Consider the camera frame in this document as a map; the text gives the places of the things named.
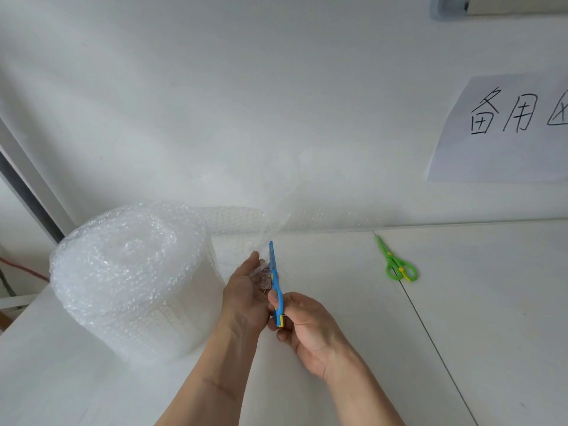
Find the person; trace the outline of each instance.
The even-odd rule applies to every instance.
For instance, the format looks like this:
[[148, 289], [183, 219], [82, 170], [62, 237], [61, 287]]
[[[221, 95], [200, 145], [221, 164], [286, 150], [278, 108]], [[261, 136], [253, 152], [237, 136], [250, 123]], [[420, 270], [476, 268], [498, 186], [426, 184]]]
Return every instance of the person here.
[[[237, 268], [223, 291], [219, 321], [195, 367], [156, 426], [237, 426], [246, 381], [261, 331], [276, 330], [265, 296], [248, 275], [259, 254]], [[344, 426], [404, 426], [401, 417], [331, 314], [300, 293], [284, 295], [284, 327], [277, 338], [292, 347], [306, 369], [329, 387]]]

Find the white paper sheet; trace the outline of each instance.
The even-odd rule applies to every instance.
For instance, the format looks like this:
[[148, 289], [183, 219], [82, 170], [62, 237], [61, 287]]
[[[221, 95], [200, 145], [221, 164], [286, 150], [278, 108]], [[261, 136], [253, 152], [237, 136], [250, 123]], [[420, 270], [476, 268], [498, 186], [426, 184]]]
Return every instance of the white paper sheet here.
[[472, 78], [450, 112], [428, 180], [568, 179], [568, 75], [543, 71]]

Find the person's left hand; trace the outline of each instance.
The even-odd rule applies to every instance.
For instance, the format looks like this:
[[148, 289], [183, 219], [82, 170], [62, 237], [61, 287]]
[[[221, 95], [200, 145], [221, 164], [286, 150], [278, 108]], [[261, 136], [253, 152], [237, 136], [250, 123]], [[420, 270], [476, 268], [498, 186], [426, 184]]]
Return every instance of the person's left hand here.
[[252, 271], [259, 265], [259, 253], [253, 251], [251, 256], [231, 275], [223, 290], [221, 316], [237, 318], [239, 323], [250, 326], [260, 334], [266, 327], [270, 314], [266, 295], [249, 278]]

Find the bubble wrap roll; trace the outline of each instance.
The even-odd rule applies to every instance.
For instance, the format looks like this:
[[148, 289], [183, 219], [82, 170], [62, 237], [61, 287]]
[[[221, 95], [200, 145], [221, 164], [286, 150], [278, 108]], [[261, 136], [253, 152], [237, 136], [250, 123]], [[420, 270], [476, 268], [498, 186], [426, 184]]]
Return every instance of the bubble wrap roll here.
[[75, 230], [51, 257], [51, 283], [79, 324], [139, 364], [203, 342], [224, 287], [202, 216], [169, 203], [118, 208]]

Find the forearm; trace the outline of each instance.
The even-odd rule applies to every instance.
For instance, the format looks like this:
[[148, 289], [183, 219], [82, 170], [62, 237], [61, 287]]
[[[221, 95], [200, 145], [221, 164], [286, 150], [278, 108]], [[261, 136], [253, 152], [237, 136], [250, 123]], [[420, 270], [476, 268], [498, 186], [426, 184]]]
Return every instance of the forearm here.
[[222, 317], [156, 426], [237, 426], [258, 338], [238, 317]]
[[351, 347], [338, 351], [325, 379], [344, 426], [404, 426], [369, 367]]

